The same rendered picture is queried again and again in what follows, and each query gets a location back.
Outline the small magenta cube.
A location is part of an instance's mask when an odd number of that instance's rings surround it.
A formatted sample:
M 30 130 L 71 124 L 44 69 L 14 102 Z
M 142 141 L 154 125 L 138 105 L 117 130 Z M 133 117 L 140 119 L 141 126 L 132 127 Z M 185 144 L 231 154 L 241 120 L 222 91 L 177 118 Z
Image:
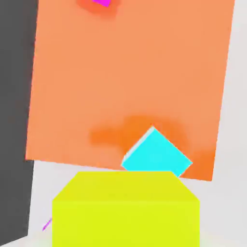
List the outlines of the small magenta cube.
M 111 0 L 92 0 L 92 1 L 104 7 L 109 7 L 111 3 Z

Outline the small yellow cube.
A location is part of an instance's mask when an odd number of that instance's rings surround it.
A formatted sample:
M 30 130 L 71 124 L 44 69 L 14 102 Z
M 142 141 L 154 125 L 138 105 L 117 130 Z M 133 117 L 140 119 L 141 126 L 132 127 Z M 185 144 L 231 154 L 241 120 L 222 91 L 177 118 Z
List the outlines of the small yellow cube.
M 200 247 L 200 202 L 171 172 L 79 172 L 52 202 L 52 247 Z

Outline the small cyan cube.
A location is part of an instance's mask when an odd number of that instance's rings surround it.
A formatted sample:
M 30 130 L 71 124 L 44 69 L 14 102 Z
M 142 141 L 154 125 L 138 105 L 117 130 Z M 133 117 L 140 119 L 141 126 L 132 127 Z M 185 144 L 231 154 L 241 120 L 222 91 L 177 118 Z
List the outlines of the small cyan cube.
M 192 161 L 154 126 L 132 146 L 122 159 L 127 171 L 169 171 L 180 177 Z

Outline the large orange box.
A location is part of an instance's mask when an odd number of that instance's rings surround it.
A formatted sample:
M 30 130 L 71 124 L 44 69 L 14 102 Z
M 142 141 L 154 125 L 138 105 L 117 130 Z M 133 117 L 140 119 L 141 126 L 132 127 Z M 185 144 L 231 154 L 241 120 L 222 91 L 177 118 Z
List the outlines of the large orange box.
M 154 126 L 212 180 L 235 0 L 38 0 L 26 159 L 120 169 Z

